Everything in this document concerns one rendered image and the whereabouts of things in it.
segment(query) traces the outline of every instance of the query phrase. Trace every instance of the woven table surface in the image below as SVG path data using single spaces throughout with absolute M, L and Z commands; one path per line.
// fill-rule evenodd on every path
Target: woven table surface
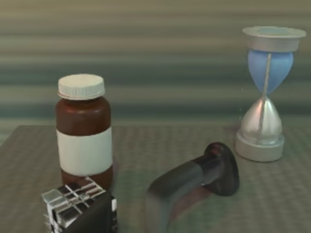
M 144 197 L 165 171 L 213 141 L 233 150 L 236 127 L 114 127 L 120 233 L 143 233 Z M 197 188 L 175 206 L 169 233 L 310 233 L 311 129 L 284 127 L 283 157 L 255 163 L 236 155 L 241 185 L 231 197 Z M 20 126 L 0 147 L 0 232 L 43 233 L 40 194 L 60 186 L 53 126 Z

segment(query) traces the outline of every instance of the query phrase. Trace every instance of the hourglass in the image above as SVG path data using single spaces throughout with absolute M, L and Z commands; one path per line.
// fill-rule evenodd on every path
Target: hourglass
M 262 93 L 247 111 L 236 134 L 236 152 L 249 160 L 275 161 L 282 156 L 284 136 L 275 106 L 268 95 L 289 74 L 299 40 L 306 32 L 283 27 L 243 29 L 247 36 L 248 67 L 253 81 Z

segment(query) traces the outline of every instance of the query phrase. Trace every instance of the checkered cube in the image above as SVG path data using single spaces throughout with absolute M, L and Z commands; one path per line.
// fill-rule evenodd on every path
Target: checkered cube
M 106 191 L 86 177 L 41 195 L 41 206 L 49 233 L 62 233 Z M 113 228 L 117 232 L 117 201 L 111 196 Z

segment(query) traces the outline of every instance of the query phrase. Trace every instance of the striped background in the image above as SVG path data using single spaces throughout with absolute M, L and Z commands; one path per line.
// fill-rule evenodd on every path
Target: striped background
M 238 120 L 258 99 L 242 28 L 311 32 L 310 0 L 0 1 L 0 122 L 52 122 L 57 80 L 105 78 L 116 122 Z M 271 95 L 311 116 L 311 40 Z

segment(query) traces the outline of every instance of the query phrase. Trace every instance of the hourglass top cap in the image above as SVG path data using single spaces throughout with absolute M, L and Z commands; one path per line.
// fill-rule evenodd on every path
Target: hourglass top cap
M 294 52 L 298 50 L 300 38 L 307 33 L 300 29 L 256 26 L 244 28 L 247 46 L 253 50 L 265 52 Z
M 104 80 L 93 74 L 73 74 L 58 81 L 58 95 L 68 100 L 91 100 L 105 93 Z

